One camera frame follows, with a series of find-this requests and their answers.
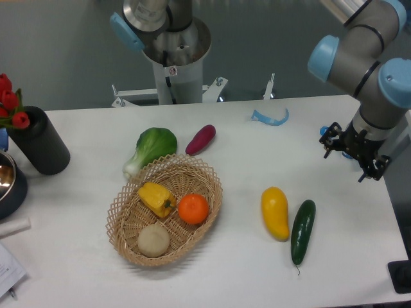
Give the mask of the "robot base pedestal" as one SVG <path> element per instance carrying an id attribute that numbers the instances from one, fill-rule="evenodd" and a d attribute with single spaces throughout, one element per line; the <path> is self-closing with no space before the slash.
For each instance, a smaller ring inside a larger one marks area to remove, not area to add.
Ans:
<path id="1" fill-rule="evenodd" d="M 211 33 L 193 16 L 192 1 L 124 1 L 110 26 L 127 48 L 151 62 L 157 89 L 167 77 L 173 83 L 198 80 L 203 86 Z"/>

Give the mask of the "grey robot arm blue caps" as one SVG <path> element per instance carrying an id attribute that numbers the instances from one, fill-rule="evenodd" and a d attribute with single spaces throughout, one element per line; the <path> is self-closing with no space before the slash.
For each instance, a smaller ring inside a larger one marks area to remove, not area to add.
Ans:
<path id="1" fill-rule="evenodd" d="M 355 159 L 362 179 L 383 176 L 390 157 L 379 149 L 410 110 L 410 60 L 378 60 L 406 21 L 404 1 L 366 1 L 345 21 L 346 36 L 325 36 L 308 61 L 312 75 L 360 103 L 347 128 L 332 123 L 319 142 L 327 155 L 341 151 Z"/>

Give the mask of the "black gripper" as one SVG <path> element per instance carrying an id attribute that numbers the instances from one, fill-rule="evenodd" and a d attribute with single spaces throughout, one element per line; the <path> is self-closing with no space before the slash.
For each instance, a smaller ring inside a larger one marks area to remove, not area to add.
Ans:
<path id="1" fill-rule="evenodd" d="M 391 158 L 387 155 L 376 157 L 382 141 L 367 139 L 368 133 L 367 130 L 357 132 L 352 123 L 348 124 L 344 132 L 337 122 L 330 126 L 323 126 L 320 129 L 319 142 L 325 150 L 324 158 L 328 158 L 332 151 L 342 151 L 343 143 L 343 150 L 358 161 L 363 171 L 358 182 L 362 182 L 366 178 L 380 180 L 388 168 Z"/>

